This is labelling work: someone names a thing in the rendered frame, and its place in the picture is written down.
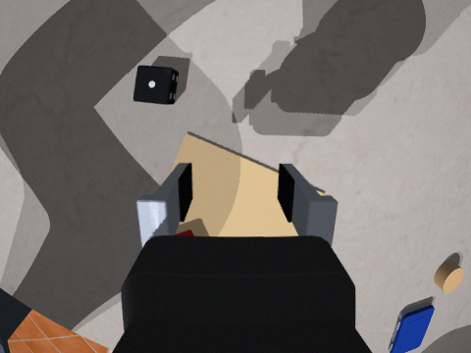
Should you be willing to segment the red die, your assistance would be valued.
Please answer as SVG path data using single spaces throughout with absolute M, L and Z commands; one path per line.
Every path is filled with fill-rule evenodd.
M 185 235 L 185 236 L 194 236 L 191 230 L 186 230 L 175 235 Z

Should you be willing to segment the black die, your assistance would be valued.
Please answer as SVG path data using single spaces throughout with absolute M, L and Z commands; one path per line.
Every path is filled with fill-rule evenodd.
M 173 105 L 179 72 L 173 68 L 138 66 L 133 101 Z

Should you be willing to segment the tan flat mat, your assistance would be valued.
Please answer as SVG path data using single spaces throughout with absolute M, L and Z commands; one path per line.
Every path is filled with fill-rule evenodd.
M 172 170 L 178 163 L 192 163 L 193 199 L 176 234 L 298 235 L 278 201 L 278 172 L 189 133 Z

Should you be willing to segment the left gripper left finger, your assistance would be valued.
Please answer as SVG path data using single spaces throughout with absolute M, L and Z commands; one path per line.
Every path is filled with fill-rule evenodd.
M 142 248 L 154 236 L 175 235 L 192 198 L 192 163 L 178 163 L 154 194 L 136 201 Z

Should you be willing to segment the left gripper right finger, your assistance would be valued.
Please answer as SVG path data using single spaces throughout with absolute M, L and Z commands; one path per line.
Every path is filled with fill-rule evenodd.
M 320 195 L 293 164 L 279 164 L 278 201 L 298 235 L 320 236 L 332 247 L 339 202 Z

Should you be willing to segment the tan cylinder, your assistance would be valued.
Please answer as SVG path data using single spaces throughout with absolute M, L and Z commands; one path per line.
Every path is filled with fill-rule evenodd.
M 463 269 L 451 260 L 442 263 L 437 269 L 434 282 L 445 293 L 452 292 L 462 281 Z

